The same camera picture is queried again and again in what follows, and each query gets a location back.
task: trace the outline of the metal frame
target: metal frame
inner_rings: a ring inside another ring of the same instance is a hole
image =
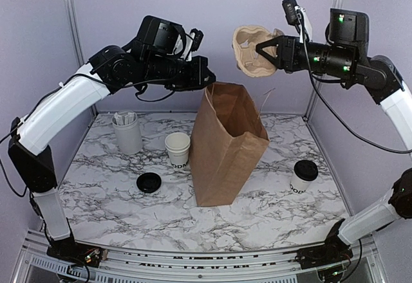
[[[80,43],[79,27],[77,26],[76,10],[74,0],[64,0],[66,10],[68,14],[68,21],[70,25],[71,39],[73,41],[73,47],[75,50],[76,60],[78,67],[84,64],[84,56],[82,50],[82,44]],[[91,106],[91,115],[93,119],[96,118],[98,112],[95,105]]]
[[[343,0],[333,0],[332,3],[332,8],[342,8],[343,6]],[[315,87],[318,88],[318,90],[322,89],[322,84],[318,81],[315,81]],[[310,94],[310,99],[308,102],[308,106],[306,108],[306,111],[304,112],[304,119],[306,121],[309,121],[310,118],[312,117],[312,114],[314,112],[314,109],[317,105],[318,97],[316,95],[315,90],[312,90],[312,93]]]
[[[309,122],[307,122],[307,119],[305,119],[305,117],[303,117],[303,121],[305,122],[306,127],[308,128],[310,134],[312,135],[312,138],[314,139],[317,148],[321,152],[322,157],[325,160],[326,165],[328,166],[330,173],[332,174],[332,178],[335,181],[336,187],[337,187],[337,189],[338,189],[338,191],[339,191],[339,193],[342,197],[343,203],[344,203],[349,215],[350,216],[354,215],[355,212],[353,211],[352,207],[350,206],[348,200],[345,198],[346,195],[344,194],[344,190],[343,190],[341,184],[338,181],[338,176],[337,176],[337,173],[335,171],[335,168],[333,167],[333,164],[330,161],[326,150],[323,148],[323,145],[321,143],[321,139],[318,137],[318,135],[317,135],[315,129],[312,127],[312,125]]]
[[[225,253],[149,251],[104,246],[108,250],[108,258],[101,262],[99,268],[90,268],[90,282],[297,283],[296,275],[300,273],[311,273],[340,264],[302,270],[294,260],[295,252],[309,245]],[[31,266],[85,280],[84,269],[75,268],[67,274],[70,263],[47,256],[47,247],[48,242],[43,233],[28,231],[12,277],[13,283],[26,282]],[[368,262],[374,283],[385,283],[381,277],[382,266],[372,237],[363,239],[362,247],[363,257]],[[357,260],[358,246],[353,247],[353,254],[353,260]]]

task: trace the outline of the white cup with black lid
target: white cup with black lid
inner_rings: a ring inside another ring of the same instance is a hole
[[[298,161],[294,167],[294,175],[290,179],[290,189],[293,193],[302,194],[318,174],[317,165],[313,161]]]

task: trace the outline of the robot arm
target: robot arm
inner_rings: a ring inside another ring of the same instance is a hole
[[[306,15],[295,0],[283,1],[283,7],[289,24],[306,28]],[[330,44],[310,42],[307,35],[306,40],[302,40],[302,35],[284,35],[258,44],[256,52],[287,73],[307,69],[311,78],[312,74],[327,74],[335,78],[329,82],[340,83],[345,89],[363,85],[389,116],[407,149],[412,149],[412,95],[392,61],[385,56],[367,57],[368,16],[332,8],[326,34]],[[275,57],[264,51],[268,46],[277,47]],[[297,260],[306,269],[339,262],[345,255],[352,257],[351,244],[402,217],[412,218],[412,169],[405,171],[392,189],[371,206],[336,223],[324,245],[299,250]]]
[[[128,45],[102,49],[29,115],[13,121],[8,154],[46,223],[48,255],[89,266],[98,266],[102,256],[100,248],[75,242],[57,191],[50,140],[81,112],[122,88],[133,86],[142,94],[148,84],[160,84],[191,91],[216,81],[207,58],[191,56],[202,38],[199,30],[186,34],[179,24],[146,16]]]

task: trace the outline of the metal pole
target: metal pole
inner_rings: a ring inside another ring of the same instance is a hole
[[[333,8],[342,8],[343,6],[343,0],[333,0],[332,3],[332,7]],[[315,87],[318,88],[318,90],[322,89],[322,84],[320,82],[315,82]],[[303,119],[305,119],[305,121],[309,121],[313,111],[316,107],[318,101],[318,97],[316,95],[315,90],[312,90],[312,93],[310,94],[310,99],[309,99],[309,103],[308,103],[308,107],[306,108],[306,111],[304,113]]]
[[[82,45],[80,43],[79,28],[77,26],[77,20],[76,20],[75,2],[74,0],[64,0],[64,4],[66,5],[66,10],[68,14],[71,39],[73,41],[73,45],[75,48],[77,64],[79,67],[81,67],[84,64],[84,57],[83,57]],[[93,119],[95,119],[97,116],[96,106],[93,105],[90,107],[90,109],[91,109],[91,115],[93,116]]]

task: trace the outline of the cup lid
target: cup lid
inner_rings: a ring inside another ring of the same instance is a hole
[[[154,193],[162,184],[162,179],[154,172],[146,172],[137,178],[137,187],[144,193]]]
[[[317,178],[319,171],[313,161],[301,160],[295,164],[294,172],[296,176],[305,181],[313,181]]]

